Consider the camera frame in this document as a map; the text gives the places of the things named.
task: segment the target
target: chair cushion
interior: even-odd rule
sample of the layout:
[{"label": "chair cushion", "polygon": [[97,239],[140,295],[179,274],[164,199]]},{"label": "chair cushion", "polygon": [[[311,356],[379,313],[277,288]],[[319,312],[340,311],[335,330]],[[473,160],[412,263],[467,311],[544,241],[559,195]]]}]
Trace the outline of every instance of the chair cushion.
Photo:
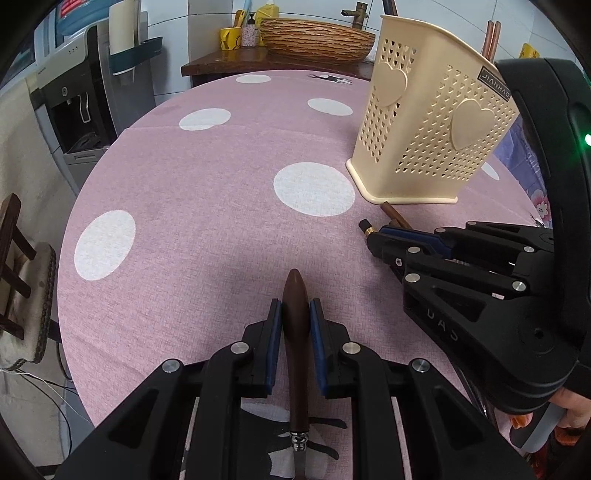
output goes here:
[{"label": "chair cushion", "polygon": [[14,271],[31,287],[31,296],[26,299],[11,290],[7,317],[24,329],[24,340],[6,332],[0,332],[0,367],[20,368],[25,362],[38,363],[45,354],[47,331],[51,320],[53,285],[56,273],[56,253],[51,245],[31,242],[37,251],[34,260],[29,260],[16,250]]},{"label": "chair cushion", "polygon": [[[8,257],[6,258],[6,265],[10,269],[14,269],[14,252],[17,246],[11,242],[8,250]],[[6,314],[6,307],[8,306],[8,297],[10,296],[10,285],[6,280],[0,279],[0,313]]]}]

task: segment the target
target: pink flower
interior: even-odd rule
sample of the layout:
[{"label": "pink flower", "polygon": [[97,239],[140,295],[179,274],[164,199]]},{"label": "pink flower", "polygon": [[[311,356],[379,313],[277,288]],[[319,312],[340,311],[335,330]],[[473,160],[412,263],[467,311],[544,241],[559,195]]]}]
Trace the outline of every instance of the pink flower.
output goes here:
[{"label": "pink flower", "polygon": [[531,201],[538,210],[540,217],[543,221],[548,222],[550,220],[550,202],[548,197],[541,190],[536,190],[531,196]]}]

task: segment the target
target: gray handle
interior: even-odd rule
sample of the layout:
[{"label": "gray handle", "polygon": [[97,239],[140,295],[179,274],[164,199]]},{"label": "gray handle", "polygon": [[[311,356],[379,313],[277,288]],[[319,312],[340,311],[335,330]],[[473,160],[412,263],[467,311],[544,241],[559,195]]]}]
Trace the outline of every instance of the gray handle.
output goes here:
[{"label": "gray handle", "polygon": [[511,429],[511,443],[527,453],[537,452],[544,446],[565,413],[565,408],[548,402],[534,412],[534,417],[527,427]]}]

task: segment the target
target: wash basin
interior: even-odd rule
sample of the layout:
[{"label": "wash basin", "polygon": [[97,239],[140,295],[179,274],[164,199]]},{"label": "wash basin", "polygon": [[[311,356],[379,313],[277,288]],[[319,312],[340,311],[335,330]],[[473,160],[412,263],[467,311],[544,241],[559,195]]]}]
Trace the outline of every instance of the wash basin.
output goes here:
[{"label": "wash basin", "polygon": [[296,18],[264,18],[261,37],[274,53],[331,62],[363,60],[375,41],[365,30]]}]

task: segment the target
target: silver metal ferrule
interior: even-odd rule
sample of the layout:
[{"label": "silver metal ferrule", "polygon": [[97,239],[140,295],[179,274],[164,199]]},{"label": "silver metal ferrule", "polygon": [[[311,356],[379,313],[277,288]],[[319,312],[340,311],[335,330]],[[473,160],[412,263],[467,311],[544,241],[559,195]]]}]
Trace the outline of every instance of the silver metal ferrule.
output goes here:
[{"label": "silver metal ferrule", "polygon": [[305,449],[308,445],[308,432],[304,432],[304,433],[290,432],[290,435],[291,435],[291,445],[294,448],[294,452],[305,451]]}]

